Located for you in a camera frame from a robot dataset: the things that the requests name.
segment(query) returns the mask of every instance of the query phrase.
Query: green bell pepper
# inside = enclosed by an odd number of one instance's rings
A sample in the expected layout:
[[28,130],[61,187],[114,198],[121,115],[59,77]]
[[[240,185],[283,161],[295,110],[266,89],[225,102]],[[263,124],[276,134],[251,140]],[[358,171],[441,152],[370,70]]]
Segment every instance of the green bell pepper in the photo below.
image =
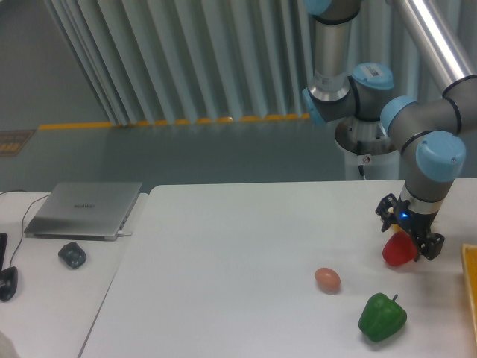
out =
[[367,301],[358,327],[371,341],[380,342],[395,334],[408,318],[405,310],[383,293],[376,293]]

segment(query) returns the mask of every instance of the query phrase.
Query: yellow tray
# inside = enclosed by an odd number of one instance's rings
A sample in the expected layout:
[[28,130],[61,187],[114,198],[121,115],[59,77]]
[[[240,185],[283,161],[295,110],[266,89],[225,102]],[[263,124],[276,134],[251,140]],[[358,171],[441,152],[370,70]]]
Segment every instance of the yellow tray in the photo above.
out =
[[469,298],[474,334],[477,342],[477,245],[463,244],[461,249],[462,267],[464,269],[465,287]]

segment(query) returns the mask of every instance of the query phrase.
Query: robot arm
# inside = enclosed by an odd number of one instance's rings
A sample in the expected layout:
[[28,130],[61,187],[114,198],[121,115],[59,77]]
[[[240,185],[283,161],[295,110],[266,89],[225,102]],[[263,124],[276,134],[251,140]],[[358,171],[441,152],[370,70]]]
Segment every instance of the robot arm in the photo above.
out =
[[381,120],[410,167],[399,199],[392,194],[376,209],[382,230],[398,224],[428,260],[442,248],[444,237],[431,232],[454,179],[466,157],[456,136],[477,127],[477,72],[433,1],[393,0],[443,98],[418,104],[409,97],[395,98]]
[[381,109],[391,100],[391,71],[378,63],[363,63],[347,76],[351,21],[361,0],[305,0],[315,20],[315,74],[303,98],[314,122],[348,116],[379,121]]
[[382,230],[398,224],[419,253],[432,260],[440,253],[444,237],[430,227],[466,156],[456,136],[477,128],[477,72],[432,0],[388,3],[405,23],[443,98],[428,104],[405,96],[389,101],[392,75],[379,64],[358,65],[346,77],[350,21],[359,12],[360,0],[305,0],[316,20],[316,46],[315,76],[303,97],[315,122],[380,117],[410,167],[399,199],[390,194],[376,209]]

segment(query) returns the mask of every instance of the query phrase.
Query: black object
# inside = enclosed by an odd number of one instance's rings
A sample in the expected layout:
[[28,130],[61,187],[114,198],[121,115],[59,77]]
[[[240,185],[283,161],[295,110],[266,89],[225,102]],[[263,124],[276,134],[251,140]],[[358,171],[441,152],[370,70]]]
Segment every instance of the black object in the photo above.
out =
[[[0,233],[0,269],[3,268],[5,251],[7,250],[8,235]],[[9,301],[16,293],[18,270],[15,266],[0,271],[0,301]]]
[[58,251],[58,256],[72,269],[77,269],[86,261],[86,253],[76,242],[70,242],[64,245],[63,248]]
[[444,244],[444,236],[431,232],[431,224],[436,213],[419,214],[409,210],[409,200],[397,200],[393,194],[384,197],[376,208],[376,214],[381,216],[384,233],[391,224],[398,224],[412,239],[419,254],[427,260],[434,259]]
[[18,270],[15,266],[0,272],[0,301],[9,301],[16,293]]
[[3,268],[3,260],[5,258],[5,251],[7,250],[8,235],[0,233],[0,270]]

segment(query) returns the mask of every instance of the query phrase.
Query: silver laptop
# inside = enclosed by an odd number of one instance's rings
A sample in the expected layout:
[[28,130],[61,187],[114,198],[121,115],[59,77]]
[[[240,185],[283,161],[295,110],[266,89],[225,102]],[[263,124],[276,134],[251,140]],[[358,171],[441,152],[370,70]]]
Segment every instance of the silver laptop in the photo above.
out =
[[27,237],[116,240],[141,183],[59,183],[25,229]]

